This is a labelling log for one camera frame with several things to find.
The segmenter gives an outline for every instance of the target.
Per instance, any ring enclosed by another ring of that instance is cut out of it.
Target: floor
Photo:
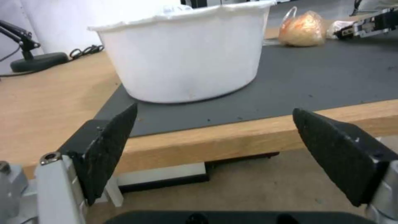
[[[224,164],[204,183],[124,195],[121,208],[95,204],[88,223],[103,223],[131,210],[299,210],[345,211],[363,215],[329,180],[307,150],[283,152],[270,159]]]

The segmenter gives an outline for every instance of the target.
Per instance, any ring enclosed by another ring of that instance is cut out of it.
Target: screw
[[[50,153],[47,153],[47,154],[45,154],[44,156],[42,156],[40,158],[40,165],[42,165],[42,166],[43,165],[47,165],[47,164],[56,162],[56,161],[61,160],[61,159],[62,159],[61,153],[59,153],[59,152],[50,152]]]
[[[4,173],[5,175],[10,174],[11,172],[11,167],[9,163],[6,161],[0,161],[0,173]]]

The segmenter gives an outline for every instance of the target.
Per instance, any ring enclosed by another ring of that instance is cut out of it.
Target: dark spot on mat
[[[322,204],[322,203],[323,203],[323,201],[322,201],[321,199],[318,199],[318,198],[316,198],[315,201],[316,201],[316,203],[318,203],[318,204]]]

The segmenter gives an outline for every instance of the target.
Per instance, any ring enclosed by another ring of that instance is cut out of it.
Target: white wall
[[[25,30],[31,31],[33,33],[33,39],[37,40],[37,36],[35,35],[35,32],[33,31],[33,28],[24,12],[20,0],[0,0],[0,20],[4,20]],[[0,58],[9,55],[17,48],[17,43],[0,33]],[[32,53],[34,55],[42,54],[43,51],[41,49],[36,49],[32,51]],[[0,62],[0,74],[11,72],[10,63],[21,58],[23,58],[22,53],[19,51],[8,59]]]
[[[101,44],[88,26],[137,19],[179,0],[21,0],[45,53]]]
[[[21,0],[45,53],[65,52],[101,44],[84,0]]]

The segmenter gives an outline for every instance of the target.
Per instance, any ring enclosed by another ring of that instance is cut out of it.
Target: plastic bag
[[[308,11],[296,17],[297,7],[293,7],[283,18],[279,29],[279,42],[284,45],[309,47],[325,43],[322,17],[313,11]]]
[[[334,35],[334,33],[343,29],[344,27],[351,26],[353,23],[354,21],[335,21],[326,31],[326,37],[328,39],[337,39],[337,36]]]

